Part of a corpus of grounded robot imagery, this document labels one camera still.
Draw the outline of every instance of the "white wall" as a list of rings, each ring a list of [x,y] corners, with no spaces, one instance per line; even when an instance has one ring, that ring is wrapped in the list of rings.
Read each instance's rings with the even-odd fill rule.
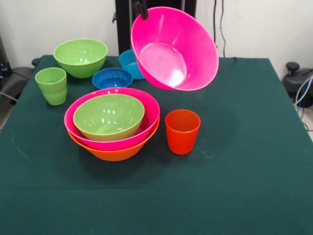
[[[218,1],[217,45],[223,42]],[[312,0],[224,0],[227,57],[269,57],[279,76],[285,63],[313,67]],[[197,19],[213,34],[213,0],[198,0]],[[0,35],[12,67],[52,54],[61,42],[95,38],[118,55],[114,0],[0,0]]]
[[[52,54],[75,38],[98,39],[118,55],[114,0],[0,0],[0,35],[11,67]]]
[[[222,56],[221,2],[217,0],[217,45]],[[196,18],[213,36],[213,0],[198,0]],[[226,57],[270,58],[280,77],[296,61],[313,68],[312,0],[224,0]]]

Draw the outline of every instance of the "green cup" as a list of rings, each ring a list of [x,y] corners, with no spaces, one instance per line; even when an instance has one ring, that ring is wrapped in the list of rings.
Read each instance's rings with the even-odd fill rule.
[[[45,99],[51,105],[65,102],[67,97],[67,73],[61,68],[47,68],[39,71],[35,80]]]

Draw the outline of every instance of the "plastic bowl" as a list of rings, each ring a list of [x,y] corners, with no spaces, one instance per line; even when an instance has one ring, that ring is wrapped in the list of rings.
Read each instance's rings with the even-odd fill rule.
[[[133,49],[123,52],[118,57],[118,60],[122,68],[128,71],[134,79],[144,79],[142,73],[139,70]]]
[[[141,101],[141,103],[145,107],[145,115],[143,116],[141,125],[134,136],[119,141],[91,141],[86,139],[76,128],[73,122],[73,115],[77,107],[79,107],[82,103],[91,98],[104,94],[127,94]],[[85,145],[98,150],[116,151],[130,148],[141,143],[148,136],[149,132],[151,131],[153,125],[156,123],[159,116],[160,116],[160,106],[158,102],[150,94],[132,88],[109,88],[89,93],[76,100],[67,109],[64,116],[64,124],[66,129],[72,135],[74,135],[75,138],[79,139],[79,141],[83,142]]]
[[[88,150],[90,153],[95,155],[97,158],[100,158],[100,159],[105,160],[105,161],[110,161],[110,162],[118,162],[118,161],[122,161],[122,160],[126,160],[128,158],[131,158],[136,153],[138,153],[139,150],[145,145],[145,143],[157,131],[159,123],[160,123],[160,117],[157,119],[157,122],[154,124],[149,136],[144,141],[142,141],[141,143],[139,143],[139,144],[137,144],[131,148],[118,150],[118,151],[100,151],[100,150],[90,148],[90,147],[84,145],[82,142],[80,142],[79,139],[76,138],[74,135],[72,135],[69,131],[68,131],[68,134],[77,144],[79,144],[80,146],[82,146],[83,148]]]
[[[192,16],[170,7],[148,9],[132,26],[131,42],[142,75],[167,90],[194,91],[211,83],[219,66],[210,34]]]
[[[74,125],[93,141],[117,141],[133,136],[145,114],[143,104],[125,94],[105,94],[81,104]]]
[[[128,87],[132,82],[132,75],[126,70],[119,68],[101,70],[92,78],[93,85],[98,89]]]
[[[74,39],[58,45],[53,56],[73,77],[87,78],[101,69],[107,53],[108,48],[103,42],[94,39]]]

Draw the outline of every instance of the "pink bowl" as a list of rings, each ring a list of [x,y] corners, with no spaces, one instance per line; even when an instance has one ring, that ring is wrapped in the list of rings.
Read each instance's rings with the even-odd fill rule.
[[[131,42],[143,76],[167,90],[194,91],[211,83],[219,57],[210,34],[192,16],[170,7],[148,9],[132,26]]]
[[[73,122],[73,115],[75,110],[87,100],[94,98],[96,96],[104,94],[127,94],[133,96],[141,101],[145,107],[145,115],[142,119],[141,125],[136,132],[136,134],[127,139],[118,140],[118,141],[91,141],[86,139],[76,128]],[[84,95],[83,97],[76,100],[71,106],[67,109],[64,116],[64,124],[66,129],[75,137],[77,137],[81,142],[90,148],[102,150],[102,151],[118,151],[127,148],[131,148],[142,141],[148,136],[153,125],[157,122],[157,119],[160,116],[160,106],[156,99],[151,95],[141,90],[133,88],[108,88],[98,90],[89,94]]]

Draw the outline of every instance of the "floor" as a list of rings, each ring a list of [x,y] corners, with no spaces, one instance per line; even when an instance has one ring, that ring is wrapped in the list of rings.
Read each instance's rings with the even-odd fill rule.
[[[10,104],[10,102],[2,102],[0,104],[0,107],[1,107],[0,109],[0,131],[1,131],[6,120],[10,116],[14,108],[14,105]],[[308,128],[309,130],[313,130],[313,106],[307,109],[301,108],[298,114],[300,117],[302,117],[303,123],[306,124],[305,126],[306,129]],[[309,131],[308,134],[313,141],[313,131]]]

